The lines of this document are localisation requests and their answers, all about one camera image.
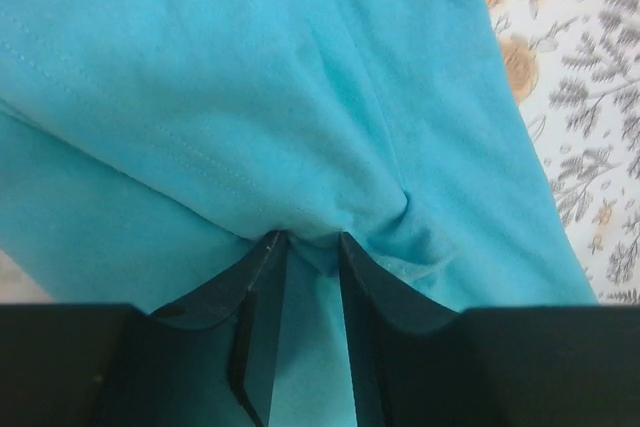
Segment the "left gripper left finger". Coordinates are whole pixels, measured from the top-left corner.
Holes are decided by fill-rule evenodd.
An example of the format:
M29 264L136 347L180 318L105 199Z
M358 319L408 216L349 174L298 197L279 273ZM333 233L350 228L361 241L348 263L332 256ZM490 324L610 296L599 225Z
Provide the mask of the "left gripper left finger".
M124 304L5 304L5 426L265 426L288 239L144 313Z

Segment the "teal t-shirt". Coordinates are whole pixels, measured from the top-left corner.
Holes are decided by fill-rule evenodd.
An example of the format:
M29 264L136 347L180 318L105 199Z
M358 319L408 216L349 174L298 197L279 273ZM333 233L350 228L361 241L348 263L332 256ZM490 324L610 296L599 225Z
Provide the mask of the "teal t-shirt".
M271 422L356 422L341 233L441 304L590 305L485 0L1 0L1 248L153 311L290 235Z

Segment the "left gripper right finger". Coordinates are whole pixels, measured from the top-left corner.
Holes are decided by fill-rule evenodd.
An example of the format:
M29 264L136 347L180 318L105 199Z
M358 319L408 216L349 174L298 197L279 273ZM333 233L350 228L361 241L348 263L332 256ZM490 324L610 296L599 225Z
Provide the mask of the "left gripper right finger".
M452 311L342 234L339 276L361 426L635 426L635 307Z

